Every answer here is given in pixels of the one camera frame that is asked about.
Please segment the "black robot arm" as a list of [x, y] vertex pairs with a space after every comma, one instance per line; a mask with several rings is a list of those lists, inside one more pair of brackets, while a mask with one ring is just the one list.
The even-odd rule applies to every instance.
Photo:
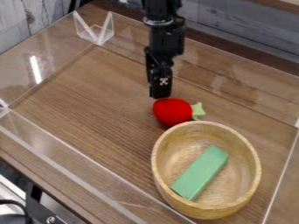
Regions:
[[173, 58], [184, 52], [185, 18], [177, 15], [181, 0], [141, 0], [149, 43], [144, 48], [149, 96], [170, 96]]

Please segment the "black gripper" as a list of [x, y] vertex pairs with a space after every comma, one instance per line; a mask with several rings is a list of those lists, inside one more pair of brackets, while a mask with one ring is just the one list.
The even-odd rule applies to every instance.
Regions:
[[184, 51], [185, 19], [173, 17], [170, 20], [150, 20], [144, 17], [144, 24], [149, 27], [149, 44], [144, 48], [149, 96], [160, 99], [172, 92], [173, 73], [169, 67], [173, 65], [173, 57]]

